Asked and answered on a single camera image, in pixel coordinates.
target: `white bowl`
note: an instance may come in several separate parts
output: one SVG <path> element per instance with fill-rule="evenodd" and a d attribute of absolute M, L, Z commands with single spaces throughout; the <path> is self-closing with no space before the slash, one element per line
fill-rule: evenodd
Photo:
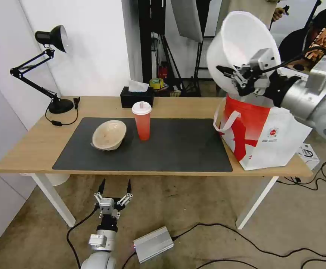
<path fill-rule="evenodd" d="M 106 121 L 94 131 L 91 145 L 99 150 L 115 150 L 122 143 L 126 132 L 127 127 L 124 122 Z"/>

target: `red and white paper bag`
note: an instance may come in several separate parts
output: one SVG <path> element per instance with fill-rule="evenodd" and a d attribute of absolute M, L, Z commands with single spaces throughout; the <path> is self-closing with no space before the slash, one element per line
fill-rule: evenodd
<path fill-rule="evenodd" d="M 255 106 L 229 96 L 223 112 L 220 106 L 214 128 L 245 170 L 285 166 L 312 130 L 284 108 Z"/>

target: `wooden table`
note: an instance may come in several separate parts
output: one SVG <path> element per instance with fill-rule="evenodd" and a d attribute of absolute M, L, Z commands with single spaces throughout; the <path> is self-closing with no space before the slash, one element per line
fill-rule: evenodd
<path fill-rule="evenodd" d="M 155 98 L 152 118 L 213 118 L 221 98 Z M 78 120 L 68 126 L 56 127 L 42 117 L 26 136 L 0 161 L 0 173 L 29 173 L 38 186 L 66 221 L 74 226 L 75 219 L 64 204 L 46 173 L 63 174 L 126 174 L 126 175 L 171 175 L 171 176 L 265 176 L 264 180 L 246 209 L 236 221 L 242 229 L 261 201 L 267 195 L 279 176 L 311 176 L 312 173 L 300 157 L 295 155 L 285 167 L 245 171 L 226 146 L 233 168 L 232 172 L 161 172 L 161 171 L 79 171 L 53 170 L 60 153 L 84 117 L 131 118 L 130 108 L 122 108 L 119 97 L 82 97 L 78 108 Z M 49 115 L 53 120 L 69 123 L 75 118 L 76 111 L 61 115 Z"/>

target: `cup lid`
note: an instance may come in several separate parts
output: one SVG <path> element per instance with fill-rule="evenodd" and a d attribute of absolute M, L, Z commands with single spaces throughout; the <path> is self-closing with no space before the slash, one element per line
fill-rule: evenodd
<path fill-rule="evenodd" d="M 132 106 L 132 112 L 136 115 L 146 115 L 152 111 L 152 107 L 149 103 L 141 101 Z"/>

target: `table leg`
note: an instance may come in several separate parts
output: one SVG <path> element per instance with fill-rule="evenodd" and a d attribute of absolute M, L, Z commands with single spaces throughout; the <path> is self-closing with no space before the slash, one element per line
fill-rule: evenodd
<path fill-rule="evenodd" d="M 56 192 L 55 188 L 52 186 L 50 180 L 45 174 L 31 174 L 33 180 L 37 183 L 43 193 L 46 195 L 51 204 L 55 207 L 61 217 L 65 220 L 69 227 L 73 227 L 76 219 L 73 217 L 72 213 L 69 211 L 65 203 L 62 201 L 61 197 Z"/>
<path fill-rule="evenodd" d="M 243 212 L 237 218 L 236 227 L 238 230 L 244 228 L 245 224 L 248 222 L 252 214 L 255 212 L 257 207 L 263 201 L 267 193 L 271 190 L 272 186 L 275 184 L 276 180 L 279 177 L 272 177 L 271 179 L 263 180 L 262 184 L 260 185 L 259 189 L 255 192 L 254 196 L 249 201 L 248 205 L 245 207 Z"/>

